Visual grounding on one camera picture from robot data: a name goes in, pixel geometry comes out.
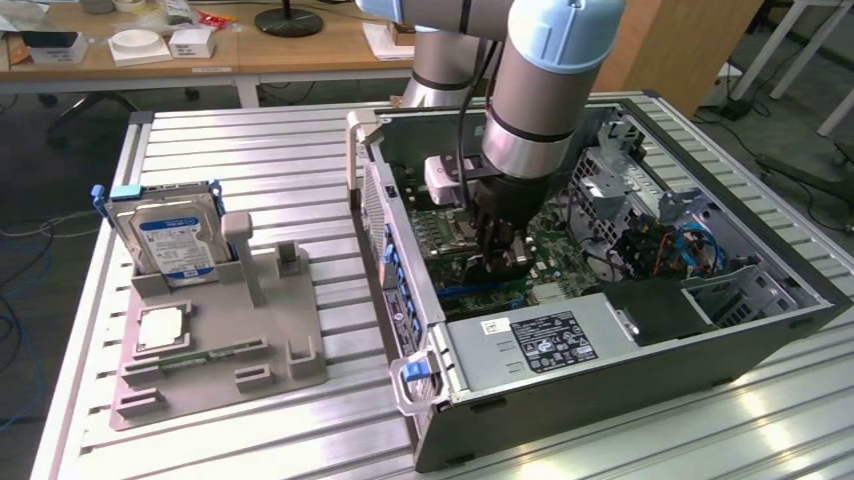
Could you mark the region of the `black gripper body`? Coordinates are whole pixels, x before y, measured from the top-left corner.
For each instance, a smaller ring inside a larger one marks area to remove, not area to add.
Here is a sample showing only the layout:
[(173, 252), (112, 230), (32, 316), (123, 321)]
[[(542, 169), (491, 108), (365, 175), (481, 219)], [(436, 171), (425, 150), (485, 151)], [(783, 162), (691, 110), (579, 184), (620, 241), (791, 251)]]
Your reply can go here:
[(479, 179), (472, 197), (475, 223), (501, 221), (512, 226), (525, 226), (540, 212), (547, 192), (547, 177), (523, 180), (500, 175)]

